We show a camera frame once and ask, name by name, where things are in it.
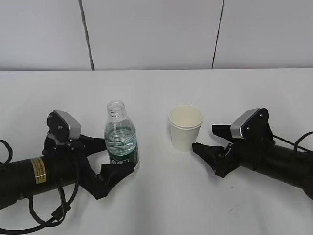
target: white paper cup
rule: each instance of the white paper cup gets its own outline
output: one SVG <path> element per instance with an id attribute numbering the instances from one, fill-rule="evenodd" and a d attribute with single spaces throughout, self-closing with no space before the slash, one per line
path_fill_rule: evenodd
<path id="1" fill-rule="evenodd" d="M 168 118 L 174 148 L 181 152 L 189 151 L 192 143 L 196 142 L 203 114 L 195 106 L 179 105 L 169 112 Z"/>

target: black cylindrical motor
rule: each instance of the black cylindrical motor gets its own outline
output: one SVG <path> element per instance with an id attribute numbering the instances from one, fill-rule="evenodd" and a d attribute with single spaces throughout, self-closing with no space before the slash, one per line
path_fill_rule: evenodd
<path id="1" fill-rule="evenodd" d="M 75 182 L 75 166 L 68 150 L 58 147 L 54 155 L 0 165 L 0 209 L 18 199 Z"/>
<path id="2" fill-rule="evenodd" d="M 233 144 L 232 151 L 239 165 L 299 188 L 313 173 L 313 156 L 306 152 L 297 152 L 295 156 L 292 149 L 245 141 Z"/>

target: black cable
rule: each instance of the black cable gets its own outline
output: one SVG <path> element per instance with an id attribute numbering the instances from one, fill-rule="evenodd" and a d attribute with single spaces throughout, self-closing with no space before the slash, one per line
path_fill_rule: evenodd
<path id="1" fill-rule="evenodd" d="M 13 150 L 11 148 L 11 146 L 4 140 L 0 140 L 1 143 L 4 144 L 4 146 L 6 147 L 6 149 L 9 152 L 9 157 L 8 159 L 5 161 L 5 163 L 0 163 L 0 164 L 8 164 L 13 157 Z M 32 215 L 32 217 L 36 220 L 37 223 L 39 223 L 39 226 L 30 228 L 30 229 L 20 229 L 20 230 L 9 230 L 9 229 L 2 229 L 0 228 L 0 233 L 1 234 L 8 234 L 8 235 L 20 235 L 20 234 L 28 234 L 28 233 L 33 233 L 35 231 L 38 231 L 40 229 L 43 229 L 45 227 L 55 227 L 60 225 L 64 218 L 65 215 L 67 213 L 67 211 L 70 209 L 70 204 L 73 202 L 73 200 L 75 199 L 77 192 L 78 192 L 78 187 L 79 187 L 79 166 L 78 163 L 75 159 L 75 156 L 73 155 L 73 153 L 70 153 L 70 156 L 73 160 L 73 163 L 75 165 L 75 173 L 76 173 L 76 180 L 75 180 L 75 188 L 73 190 L 73 193 L 70 197 L 70 199 L 68 200 L 68 202 L 66 202 L 65 200 L 65 195 L 64 195 L 64 190 L 62 187 L 62 184 L 59 182 L 58 184 L 58 190 L 59 190 L 59 195 L 60 195 L 60 199 L 61 199 L 61 209 L 62 209 L 62 216 L 60 218 L 59 221 L 54 222 L 55 220 L 58 220 L 58 209 L 59 207 L 52 213 L 52 218 L 49 219 L 48 221 L 43 221 L 39 218 L 39 216 L 35 213 L 34 207 L 33 207 L 33 201 L 34 201 L 34 197 L 31 195 L 29 196 L 28 200 L 29 200 L 29 211 L 30 214 Z"/>
<path id="2" fill-rule="evenodd" d="M 61 205 L 62 205 L 62 219 L 57 221 L 57 222 L 50 223 L 49 225 L 47 225 L 47 227 L 56 227 L 56 226 L 60 225 L 63 222 L 63 220 L 65 219 L 66 212 L 65 212 L 64 208 L 66 207 L 66 200 L 65 200 L 65 195 L 64 195 L 64 191 L 63 191 L 61 183 L 58 184 L 58 190 L 59 190 L 59 195 L 60 195 L 60 200 L 61 200 Z M 29 211 L 30 211 L 31 216 L 34 218 L 34 220 L 36 220 L 36 222 L 39 223 L 40 225 L 48 222 L 48 221 L 43 221 L 36 214 L 36 212 L 34 210 L 34 197 L 33 197 L 33 195 L 31 195 L 28 198 L 28 200 L 29 200 Z"/>
<path id="3" fill-rule="evenodd" d="M 304 140 L 307 136 L 313 134 L 313 131 L 310 131 L 308 133 L 305 133 L 303 136 L 301 136 L 295 143 L 294 143 L 294 148 L 293 148 L 293 152 L 294 152 L 294 156 L 298 157 L 298 151 L 297 149 L 299 148 L 299 144 L 302 140 Z"/>
<path id="4" fill-rule="evenodd" d="M 290 141 L 288 141 L 288 140 L 286 140 L 286 139 L 283 139 L 283 138 L 281 138 L 281 137 L 279 137 L 279 136 L 273 135 L 273 137 L 276 138 L 276 139 L 278 139 L 278 140 L 280 140 L 280 141 L 282 141 L 282 142 L 285 142 L 285 143 L 288 143 L 288 144 L 290 144 L 290 145 L 292 145 L 292 146 L 295 146 L 295 143 L 292 143 L 292 142 L 290 142 Z M 301 146 L 298 146 L 297 148 L 300 148 L 300 149 L 302 149 L 303 151 L 306 151 L 306 152 L 309 152 L 309 153 L 313 153 L 311 150 L 308 150 L 308 149 L 303 148 L 303 147 L 301 147 Z"/>
<path id="5" fill-rule="evenodd" d="M 1 164 L 2 164 L 2 165 L 3 165 L 3 164 L 8 164 L 8 163 L 12 160 L 12 157 L 13 157 L 13 150 L 12 150 L 11 146 L 8 144 L 7 141 L 0 140 L 0 142 L 4 144 L 4 146 L 6 147 L 6 149 L 7 149 L 8 152 L 9 152 L 9 157 L 8 157 L 8 159 L 5 161 L 5 163 L 1 163 L 1 162 L 0 162 L 0 165 L 1 165 Z"/>

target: table surface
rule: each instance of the table surface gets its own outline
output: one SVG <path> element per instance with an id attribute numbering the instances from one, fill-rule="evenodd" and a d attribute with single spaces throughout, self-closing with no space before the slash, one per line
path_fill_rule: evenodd
<path id="1" fill-rule="evenodd" d="M 313 202 L 303 190 L 242 167 L 215 176 L 200 157 L 172 147 L 167 117 L 173 106 L 195 105 L 204 115 L 198 142 L 225 146 L 211 125 L 264 107 L 273 132 L 296 141 L 313 130 L 312 77 L 313 69 L 0 72 L 0 139 L 12 145 L 13 161 L 40 156 L 53 109 L 72 114 L 82 134 L 103 137 L 106 105 L 121 99 L 137 129 L 137 174 L 98 201 L 80 188 L 64 223 L 35 234 L 313 234 Z M 96 172 L 109 162 L 107 152 L 89 160 Z M 57 190 L 34 200 L 44 219 L 60 204 Z M 26 199 L 0 212 L 2 228 L 35 225 Z"/>

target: plastic water bottle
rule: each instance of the plastic water bottle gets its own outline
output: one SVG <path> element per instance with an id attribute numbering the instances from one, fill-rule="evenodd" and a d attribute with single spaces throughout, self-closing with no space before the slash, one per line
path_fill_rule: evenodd
<path id="1" fill-rule="evenodd" d="M 125 105 L 120 100 L 108 103 L 108 121 L 104 130 L 104 140 L 111 164 L 132 162 L 134 171 L 138 168 L 138 146 L 136 129 L 126 114 Z"/>

